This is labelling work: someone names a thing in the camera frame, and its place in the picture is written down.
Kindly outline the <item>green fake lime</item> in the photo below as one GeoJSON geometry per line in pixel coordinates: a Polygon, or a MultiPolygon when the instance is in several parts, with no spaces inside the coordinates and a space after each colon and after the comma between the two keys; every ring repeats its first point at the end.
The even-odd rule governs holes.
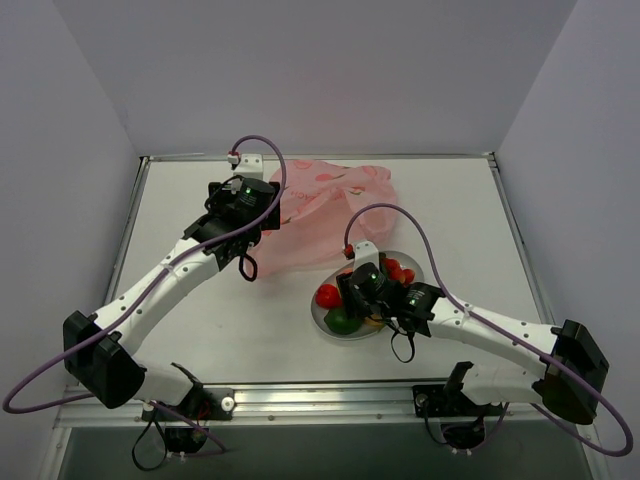
{"type": "Polygon", "coordinates": [[[359,319],[349,316],[343,307],[329,310],[324,323],[331,332],[342,336],[355,333],[362,325],[359,319]]]}

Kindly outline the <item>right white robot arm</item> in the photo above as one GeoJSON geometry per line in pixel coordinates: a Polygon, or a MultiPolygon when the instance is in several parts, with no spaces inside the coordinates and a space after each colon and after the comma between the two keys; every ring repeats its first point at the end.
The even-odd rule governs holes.
{"type": "Polygon", "coordinates": [[[550,326],[475,309],[439,287],[404,285],[371,262],[336,281],[349,314],[376,317],[408,338],[454,340],[511,362],[500,368],[456,364],[448,387],[472,403],[540,403],[574,424],[595,419],[609,362],[581,323],[550,326]]]}

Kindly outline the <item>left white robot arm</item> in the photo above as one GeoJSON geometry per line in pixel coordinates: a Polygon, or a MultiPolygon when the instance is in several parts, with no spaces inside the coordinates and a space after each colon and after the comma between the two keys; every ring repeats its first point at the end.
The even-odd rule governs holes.
{"type": "Polygon", "coordinates": [[[184,367],[157,367],[135,354],[145,338],[186,296],[234,259],[245,260],[263,232],[280,227],[278,182],[235,175],[209,185],[206,212],[172,250],[111,303],[63,324],[65,369],[105,407],[130,400],[169,406],[204,398],[202,384],[184,367]]]}

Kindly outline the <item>red yellow fake pear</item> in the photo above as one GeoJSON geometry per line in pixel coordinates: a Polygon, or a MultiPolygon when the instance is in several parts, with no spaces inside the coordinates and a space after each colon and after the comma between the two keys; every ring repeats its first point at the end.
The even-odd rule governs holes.
{"type": "Polygon", "coordinates": [[[315,303],[324,309],[331,310],[343,305],[339,289],[333,284],[322,284],[315,294],[315,303]]]}

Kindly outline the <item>orange fake peach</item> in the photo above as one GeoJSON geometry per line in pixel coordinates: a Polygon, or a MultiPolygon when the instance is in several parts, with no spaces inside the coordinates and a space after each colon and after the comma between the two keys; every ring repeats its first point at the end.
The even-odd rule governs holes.
{"type": "Polygon", "coordinates": [[[379,319],[365,318],[363,323],[367,326],[370,326],[374,329],[380,330],[385,327],[385,323],[379,319]]]}

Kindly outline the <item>red green fake fruit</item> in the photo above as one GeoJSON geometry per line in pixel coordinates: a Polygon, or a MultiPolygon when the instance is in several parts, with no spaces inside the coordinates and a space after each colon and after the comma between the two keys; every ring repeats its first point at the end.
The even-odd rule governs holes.
{"type": "Polygon", "coordinates": [[[387,276],[403,285],[409,285],[415,279],[415,271],[410,268],[403,267],[400,262],[394,258],[384,257],[382,260],[387,276]]]}

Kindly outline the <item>pink plastic bag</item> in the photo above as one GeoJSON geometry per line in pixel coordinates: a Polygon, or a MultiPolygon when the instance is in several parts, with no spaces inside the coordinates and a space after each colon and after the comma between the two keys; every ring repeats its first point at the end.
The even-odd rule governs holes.
{"type": "Polygon", "coordinates": [[[398,200],[386,167],[295,159],[286,162],[286,172],[280,228],[265,232],[251,253],[260,279],[323,269],[341,260],[345,229],[354,214],[371,204],[398,200]]]}

